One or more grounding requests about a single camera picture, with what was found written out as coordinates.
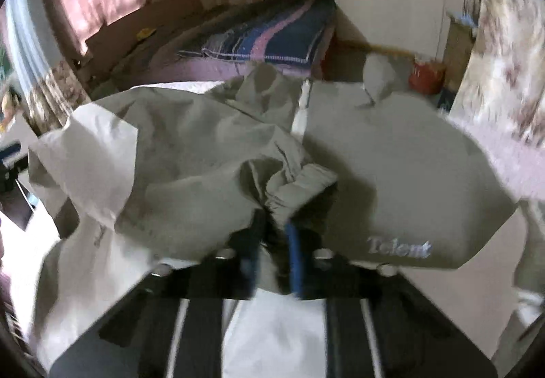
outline bed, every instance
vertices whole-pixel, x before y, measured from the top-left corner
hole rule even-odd
[[[197,11],[158,28],[141,17],[138,26],[145,30],[140,35],[146,38],[134,36],[116,63],[106,60],[114,66],[104,74],[124,90],[150,83],[226,80],[246,75],[253,61],[265,61],[284,74],[321,78],[334,9],[333,0],[265,0]],[[115,25],[88,40],[93,55],[115,41],[109,35]]]

